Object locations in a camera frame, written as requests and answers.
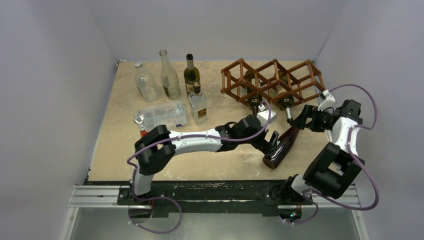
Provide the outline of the red wine bottle gold cap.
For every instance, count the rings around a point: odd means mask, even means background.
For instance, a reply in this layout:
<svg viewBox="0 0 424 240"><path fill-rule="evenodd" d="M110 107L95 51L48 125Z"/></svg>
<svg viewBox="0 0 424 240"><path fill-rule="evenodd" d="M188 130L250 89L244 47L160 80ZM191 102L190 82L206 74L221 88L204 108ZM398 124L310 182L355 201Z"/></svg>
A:
<svg viewBox="0 0 424 240"><path fill-rule="evenodd" d="M268 168L276 169L282 163L293 147L299 131L292 126L274 141L275 145L262 158Z"/></svg>

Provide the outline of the clear bottle black cap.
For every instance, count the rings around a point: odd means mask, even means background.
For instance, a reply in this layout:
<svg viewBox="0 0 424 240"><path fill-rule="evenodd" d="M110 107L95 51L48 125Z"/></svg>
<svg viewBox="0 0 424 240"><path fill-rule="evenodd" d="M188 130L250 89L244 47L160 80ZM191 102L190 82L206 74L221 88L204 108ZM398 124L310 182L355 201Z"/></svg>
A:
<svg viewBox="0 0 424 240"><path fill-rule="evenodd" d="M201 91L199 81L193 83L193 92L188 95L191 113L197 126L207 122L207 98Z"/></svg>

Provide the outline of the dark bottle silver cap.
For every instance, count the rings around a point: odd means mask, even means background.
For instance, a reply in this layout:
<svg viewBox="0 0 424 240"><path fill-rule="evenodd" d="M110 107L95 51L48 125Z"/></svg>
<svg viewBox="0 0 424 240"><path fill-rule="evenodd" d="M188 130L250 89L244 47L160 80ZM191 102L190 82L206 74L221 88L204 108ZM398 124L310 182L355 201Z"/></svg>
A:
<svg viewBox="0 0 424 240"><path fill-rule="evenodd" d="M187 68L183 72L187 96L194 91L193 83L200 81L200 72L194 66L194 57L191 53L186 55Z"/></svg>

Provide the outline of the clear glass bottle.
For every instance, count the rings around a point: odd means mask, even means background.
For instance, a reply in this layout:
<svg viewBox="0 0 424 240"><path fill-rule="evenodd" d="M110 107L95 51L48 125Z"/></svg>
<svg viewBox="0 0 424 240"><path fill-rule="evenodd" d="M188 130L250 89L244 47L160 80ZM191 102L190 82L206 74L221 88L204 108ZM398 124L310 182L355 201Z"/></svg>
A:
<svg viewBox="0 0 424 240"><path fill-rule="evenodd" d="M176 100L181 95L178 75L170 63L168 52L165 49L159 51L161 60L161 82L165 95L171 99Z"/></svg>
<svg viewBox="0 0 424 240"><path fill-rule="evenodd" d="M154 102L160 98L159 88L155 76L149 72L141 61L134 64L136 75L135 84L141 97L147 102Z"/></svg>

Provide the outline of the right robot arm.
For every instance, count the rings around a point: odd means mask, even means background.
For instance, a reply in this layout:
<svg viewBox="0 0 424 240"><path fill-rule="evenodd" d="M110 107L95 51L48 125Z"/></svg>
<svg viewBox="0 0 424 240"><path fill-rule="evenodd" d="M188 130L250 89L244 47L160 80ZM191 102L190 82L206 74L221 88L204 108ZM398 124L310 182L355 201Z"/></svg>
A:
<svg viewBox="0 0 424 240"><path fill-rule="evenodd" d="M345 100L333 112L320 110L317 106L305 105L295 119L289 121L290 129L278 140L278 144L263 157L263 163L276 169L286 157L299 130L309 129L322 133L331 131L331 141L319 152L304 174L296 174L288 179L289 185L281 189L280 196L288 204L294 203L308 190L315 190L325 197L338 199L361 172L354 161L358 154L354 147L347 149L348 140L355 140L356 133L349 129L361 124L361 104L353 99Z"/></svg>

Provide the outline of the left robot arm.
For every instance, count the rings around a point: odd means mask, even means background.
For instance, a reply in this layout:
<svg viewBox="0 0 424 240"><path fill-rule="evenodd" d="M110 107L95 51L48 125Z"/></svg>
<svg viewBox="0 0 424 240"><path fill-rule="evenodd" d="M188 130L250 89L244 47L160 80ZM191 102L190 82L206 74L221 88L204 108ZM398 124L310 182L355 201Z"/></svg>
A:
<svg viewBox="0 0 424 240"><path fill-rule="evenodd" d="M134 144L134 166L129 197L138 205L149 199L152 180L170 160L182 154L196 152L220 153L249 144L267 155L277 144L278 132L265 139L268 125L277 119L275 113L248 115L238 122L228 122L206 131L178 132L165 125L156 126Z"/></svg>

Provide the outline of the green bottle silver neck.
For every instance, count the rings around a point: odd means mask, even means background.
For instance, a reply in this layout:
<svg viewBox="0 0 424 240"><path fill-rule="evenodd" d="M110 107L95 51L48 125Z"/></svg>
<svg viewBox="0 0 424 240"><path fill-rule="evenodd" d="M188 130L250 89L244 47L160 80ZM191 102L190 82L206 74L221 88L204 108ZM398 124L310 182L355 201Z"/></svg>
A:
<svg viewBox="0 0 424 240"><path fill-rule="evenodd" d="M278 71L278 75L285 84L288 84L287 76L283 74L281 70ZM275 89L277 96L283 95L286 92L286 90L280 85L277 85ZM294 105L294 96L289 94L288 96L279 99L277 102L281 107L284 108L286 121L290 123L293 120L292 107Z"/></svg>

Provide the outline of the wooden wine rack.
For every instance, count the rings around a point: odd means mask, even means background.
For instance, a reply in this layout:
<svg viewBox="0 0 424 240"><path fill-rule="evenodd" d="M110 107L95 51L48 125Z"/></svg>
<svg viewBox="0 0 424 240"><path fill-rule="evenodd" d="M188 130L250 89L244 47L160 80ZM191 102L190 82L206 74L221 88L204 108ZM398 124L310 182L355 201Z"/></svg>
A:
<svg viewBox="0 0 424 240"><path fill-rule="evenodd" d="M254 84L245 79L247 70L254 74ZM288 84L280 79L279 70L286 75ZM320 92L326 89L322 72L309 59L289 67L284 67L277 59L273 59L259 67L253 67L240 58L220 72L220 92L245 106L248 106L248 98L260 94L263 100L283 110L278 103L281 98L293 95L294 105L297 106L319 97ZM277 85L283 87L286 92L277 96Z"/></svg>

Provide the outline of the dark bottle black cap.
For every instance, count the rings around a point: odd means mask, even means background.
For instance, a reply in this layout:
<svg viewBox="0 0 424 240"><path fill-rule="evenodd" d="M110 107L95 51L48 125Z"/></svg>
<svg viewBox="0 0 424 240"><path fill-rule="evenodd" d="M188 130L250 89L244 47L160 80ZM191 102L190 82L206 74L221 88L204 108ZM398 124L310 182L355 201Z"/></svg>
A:
<svg viewBox="0 0 424 240"><path fill-rule="evenodd" d="M249 70L247 70L245 72L245 75L246 75L245 79L248 82L250 82L251 84L254 84L255 83L255 75L252 72L250 72ZM250 98L248 98L246 100L248 107L252 110L252 115L253 116L256 116L258 114L258 112L259 112L259 106L260 106L260 103L261 103L262 99L263 99L262 96L257 93L257 94L251 96Z"/></svg>

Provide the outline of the clear plastic screw box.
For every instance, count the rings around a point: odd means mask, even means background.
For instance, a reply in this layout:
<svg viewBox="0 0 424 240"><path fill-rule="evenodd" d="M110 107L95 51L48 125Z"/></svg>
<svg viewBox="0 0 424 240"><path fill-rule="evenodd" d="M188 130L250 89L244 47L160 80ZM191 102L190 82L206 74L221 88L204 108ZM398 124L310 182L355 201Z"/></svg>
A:
<svg viewBox="0 0 424 240"><path fill-rule="evenodd" d="M171 129L182 127L188 123L186 108L182 100L140 109L138 113L141 116L142 126L147 132L159 125L165 125Z"/></svg>

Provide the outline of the red adjustable wrench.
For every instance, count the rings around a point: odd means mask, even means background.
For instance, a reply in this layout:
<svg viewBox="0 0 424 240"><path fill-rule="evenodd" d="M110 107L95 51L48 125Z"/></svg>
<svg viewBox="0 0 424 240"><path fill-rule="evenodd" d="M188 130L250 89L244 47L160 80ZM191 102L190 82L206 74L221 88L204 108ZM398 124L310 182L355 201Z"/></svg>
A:
<svg viewBox="0 0 424 240"><path fill-rule="evenodd" d="M139 127L141 137L144 137L148 133L144 126L144 116L140 112L136 112L133 120Z"/></svg>

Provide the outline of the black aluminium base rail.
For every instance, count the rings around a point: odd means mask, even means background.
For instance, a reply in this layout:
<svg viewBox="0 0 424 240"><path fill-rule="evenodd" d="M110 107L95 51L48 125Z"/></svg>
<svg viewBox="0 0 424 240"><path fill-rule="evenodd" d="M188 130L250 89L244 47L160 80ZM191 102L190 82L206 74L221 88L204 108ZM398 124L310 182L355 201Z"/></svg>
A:
<svg viewBox="0 0 424 240"><path fill-rule="evenodd" d="M146 211L154 218L170 213L261 214L289 216L290 209L334 208L335 204L313 194L309 200L288 188L285 180L154 180L151 190L136 200L123 182L90 182L76 186L71 208L122 208Z"/></svg>

